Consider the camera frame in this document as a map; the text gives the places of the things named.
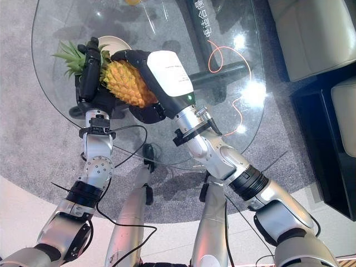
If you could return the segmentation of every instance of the pineapple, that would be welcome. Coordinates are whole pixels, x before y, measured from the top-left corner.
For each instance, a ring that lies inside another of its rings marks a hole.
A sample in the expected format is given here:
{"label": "pineapple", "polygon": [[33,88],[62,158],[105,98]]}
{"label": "pineapple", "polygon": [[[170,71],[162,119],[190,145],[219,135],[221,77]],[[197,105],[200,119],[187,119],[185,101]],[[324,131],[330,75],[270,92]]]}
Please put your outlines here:
{"label": "pineapple", "polygon": [[[143,108],[157,103],[156,96],[147,88],[139,71],[126,61],[111,61],[109,52],[102,50],[103,48],[104,46],[99,47],[101,51],[100,82],[102,85],[115,97],[133,106]],[[61,49],[63,53],[56,53],[54,56],[66,60],[68,70],[65,74],[68,74],[68,77],[71,77],[72,74],[81,75],[85,55],[72,42],[69,42],[69,45],[61,42]]]}
{"label": "pineapple", "polygon": [[147,107],[157,102],[156,96],[147,88],[139,71],[126,61],[109,63],[104,77],[106,87],[126,103]]}

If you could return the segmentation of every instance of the glass tabletop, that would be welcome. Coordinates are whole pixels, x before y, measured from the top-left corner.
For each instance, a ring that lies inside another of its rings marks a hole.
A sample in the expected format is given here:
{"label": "glass tabletop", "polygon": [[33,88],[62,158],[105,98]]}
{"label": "glass tabletop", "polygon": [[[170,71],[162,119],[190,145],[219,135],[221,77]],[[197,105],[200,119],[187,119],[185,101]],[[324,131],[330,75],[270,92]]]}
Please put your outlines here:
{"label": "glass tabletop", "polygon": [[[91,36],[116,36],[134,50],[177,53],[192,80],[196,106],[207,107],[224,141],[243,152],[260,125],[265,78],[251,0],[39,0],[32,32],[32,56],[41,87],[54,107],[70,116],[76,106],[74,77],[53,55],[60,41],[86,43]],[[111,128],[140,124],[128,108]],[[145,125],[156,161],[182,169],[204,169],[172,139],[177,129],[166,118]],[[144,140],[139,128],[120,131],[114,145],[128,152]]]}

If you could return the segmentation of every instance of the pineapple crown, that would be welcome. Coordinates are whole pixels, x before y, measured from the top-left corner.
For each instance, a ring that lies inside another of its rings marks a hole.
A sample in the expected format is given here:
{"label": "pineapple crown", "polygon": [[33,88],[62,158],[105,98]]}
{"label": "pineapple crown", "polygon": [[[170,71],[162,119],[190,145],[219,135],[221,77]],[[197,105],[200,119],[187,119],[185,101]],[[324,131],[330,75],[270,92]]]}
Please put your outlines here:
{"label": "pineapple crown", "polygon": [[[99,46],[99,51],[101,55],[100,81],[103,80],[103,73],[106,71],[107,64],[111,62],[109,51],[102,50],[106,46],[106,44],[102,44],[101,46]],[[60,48],[62,52],[55,53],[52,56],[63,58],[66,61],[68,70],[65,72],[64,75],[68,74],[68,78],[70,78],[73,74],[82,75],[85,64],[85,54],[80,52],[71,41],[69,41],[68,45],[60,41]]]}

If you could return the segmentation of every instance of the black cabinet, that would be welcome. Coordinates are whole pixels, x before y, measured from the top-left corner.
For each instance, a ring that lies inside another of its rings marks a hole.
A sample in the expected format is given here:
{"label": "black cabinet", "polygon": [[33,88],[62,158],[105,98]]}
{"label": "black cabinet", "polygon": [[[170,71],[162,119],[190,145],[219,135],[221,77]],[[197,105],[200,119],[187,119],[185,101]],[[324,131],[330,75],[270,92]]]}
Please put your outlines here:
{"label": "black cabinet", "polygon": [[324,202],[356,221],[356,158],[344,150],[331,97],[331,88],[354,70],[352,65],[319,75],[291,100]]}

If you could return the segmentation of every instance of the white sofa cushion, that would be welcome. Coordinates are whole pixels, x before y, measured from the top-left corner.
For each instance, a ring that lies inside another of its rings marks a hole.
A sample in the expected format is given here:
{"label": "white sofa cushion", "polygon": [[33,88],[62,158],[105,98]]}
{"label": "white sofa cushion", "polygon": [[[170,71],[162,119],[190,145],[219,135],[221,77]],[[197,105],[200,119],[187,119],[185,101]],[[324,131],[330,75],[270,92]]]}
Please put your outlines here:
{"label": "white sofa cushion", "polygon": [[354,1],[269,0],[269,5],[291,81],[356,61],[356,31],[350,16]]}
{"label": "white sofa cushion", "polygon": [[345,152],[356,157],[356,76],[334,86],[332,99]]}

